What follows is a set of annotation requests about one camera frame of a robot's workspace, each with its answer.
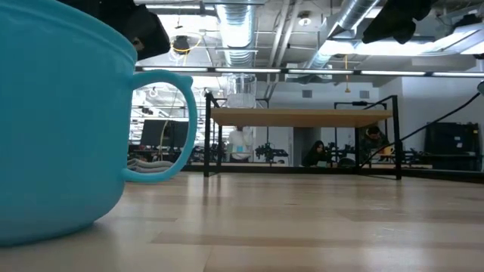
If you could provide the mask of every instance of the air vent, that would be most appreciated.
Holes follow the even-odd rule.
[[[360,91],[361,99],[370,99],[370,91]]]
[[[312,90],[302,90],[302,98],[312,98]]]

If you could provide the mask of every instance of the floor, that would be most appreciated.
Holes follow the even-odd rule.
[[[5,272],[484,271],[484,186],[181,173],[94,227],[0,249]]]

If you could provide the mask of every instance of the black metal table leg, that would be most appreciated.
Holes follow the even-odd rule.
[[[219,145],[217,146],[217,172],[220,173],[220,166],[222,166],[222,126],[219,125]]]
[[[360,172],[360,129],[355,128],[355,174]]]
[[[400,121],[399,121],[399,100],[396,95],[392,96],[392,114],[393,114],[393,135],[395,138],[395,176],[396,180],[402,179],[402,154],[403,145],[400,140]]]
[[[205,94],[205,149],[203,155],[203,176],[208,178],[210,173],[210,119],[212,114],[212,94]]]

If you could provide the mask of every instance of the person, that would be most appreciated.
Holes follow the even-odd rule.
[[[238,126],[232,131],[228,135],[228,143],[232,146],[230,162],[249,162],[252,135],[244,134],[244,127]]]
[[[302,159],[302,166],[316,167],[318,162],[326,162],[323,141],[316,141],[308,154]]]
[[[388,138],[377,126],[367,128],[360,140],[360,162],[364,162],[373,152],[387,144]]]

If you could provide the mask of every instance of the computer monitor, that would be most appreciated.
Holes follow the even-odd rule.
[[[157,147],[160,145],[161,132],[165,126],[166,120],[145,120],[143,124],[143,132],[141,133],[141,144],[145,146]],[[170,127],[171,122],[165,127],[165,133],[163,135],[163,146],[170,146],[170,139],[172,136],[172,130]]]
[[[188,122],[173,122],[174,147],[183,147],[187,140]]]

